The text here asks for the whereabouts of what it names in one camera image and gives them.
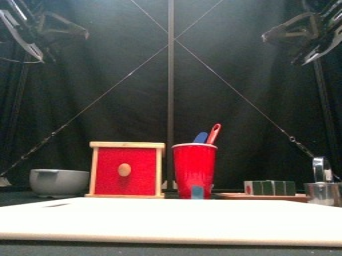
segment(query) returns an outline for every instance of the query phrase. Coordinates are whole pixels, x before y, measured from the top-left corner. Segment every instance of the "diagonal wire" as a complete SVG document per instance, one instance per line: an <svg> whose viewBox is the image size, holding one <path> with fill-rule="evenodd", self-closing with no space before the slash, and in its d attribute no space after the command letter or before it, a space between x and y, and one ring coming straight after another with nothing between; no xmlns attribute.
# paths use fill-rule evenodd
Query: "diagonal wire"
<svg viewBox="0 0 342 256"><path fill-rule="evenodd" d="M90 109L93 106L107 96L107 94L134 75L134 73L160 55L160 53L168 48L169 45L164 46L156 54L122 78L122 80L86 106L85 109L47 136L42 142L39 142L34 148L19 158L19 160L7 168L0 177L3 177L9 171L11 171L23 161L29 159L31 154L34 154L47 143L49 141L67 128L67 126L74 122L74 120Z"/></svg>
<svg viewBox="0 0 342 256"><path fill-rule="evenodd" d="M290 142L296 144L300 150L311 157L315 157L313 152L309 148L297 141L296 137L292 136L286 130L277 124L277 122L270 118L270 116L257 107L257 105L249 100L249 98L240 92L240 90L224 79L218 72L206 64L206 62L197 56L197 54L180 42L180 37L197 25L197 23L206 17L206 15L217 8L217 6L224 2L218 1L217 4L204 13L204 15L193 22L193 24L184 30L184 32L174 38L174 41L184 47L184 49L192 54L192 56L202 63L202 65L210 70L210 72L220 78L220 80L230 87L230 89L237 93L237 95L245 100L245 102L256 109L256 111L266 118L266 120L274 125L274 127L288 136ZM136 3L144 13L150 17L156 24L166 31L164 26L157 22L149 12Z"/></svg>

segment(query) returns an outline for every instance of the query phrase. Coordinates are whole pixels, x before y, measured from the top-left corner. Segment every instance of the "red box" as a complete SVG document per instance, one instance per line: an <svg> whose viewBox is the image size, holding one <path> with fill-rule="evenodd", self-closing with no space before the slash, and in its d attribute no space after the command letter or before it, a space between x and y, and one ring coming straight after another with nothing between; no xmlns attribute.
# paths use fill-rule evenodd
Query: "red box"
<svg viewBox="0 0 342 256"><path fill-rule="evenodd" d="M91 142L94 148L87 196L164 197L164 143Z"/></svg>

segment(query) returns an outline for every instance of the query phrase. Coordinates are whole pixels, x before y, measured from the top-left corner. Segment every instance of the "red utensil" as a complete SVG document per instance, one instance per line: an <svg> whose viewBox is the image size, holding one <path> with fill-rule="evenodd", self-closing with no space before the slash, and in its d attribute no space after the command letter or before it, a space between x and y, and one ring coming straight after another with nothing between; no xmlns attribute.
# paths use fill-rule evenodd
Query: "red utensil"
<svg viewBox="0 0 342 256"><path fill-rule="evenodd" d="M209 138L208 138L208 142L206 142L208 144L214 144L216 139L217 139L218 134L220 134L220 130L221 130L221 124L216 124L213 129L212 129Z"/></svg>

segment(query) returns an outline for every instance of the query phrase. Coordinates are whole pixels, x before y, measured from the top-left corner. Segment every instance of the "round knob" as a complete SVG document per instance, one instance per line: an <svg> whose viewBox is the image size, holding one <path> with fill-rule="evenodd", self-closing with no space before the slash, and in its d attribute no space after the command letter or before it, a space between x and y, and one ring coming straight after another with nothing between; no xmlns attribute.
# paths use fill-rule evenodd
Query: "round knob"
<svg viewBox="0 0 342 256"><path fill-rule="evenodd" d="M131 173L131 169L133 168L131 168L130 164L126 164L126 163L121 164L119 168L118 168L119 175L122 177L127 177L130 175L130 173Z"/></svg>

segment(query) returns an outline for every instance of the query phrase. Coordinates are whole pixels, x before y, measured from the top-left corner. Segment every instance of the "ceramic bowl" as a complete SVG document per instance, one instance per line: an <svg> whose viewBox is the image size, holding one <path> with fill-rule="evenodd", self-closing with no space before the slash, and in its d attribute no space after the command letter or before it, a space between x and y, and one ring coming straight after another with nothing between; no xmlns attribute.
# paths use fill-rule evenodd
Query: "ceramic bowl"
<svg viewBox="0 0 342 256"><path fill-rule="evenodd" d="M30 186L39 197L67 198L86 192L90 172L59 169L33 169Z"/></svg>

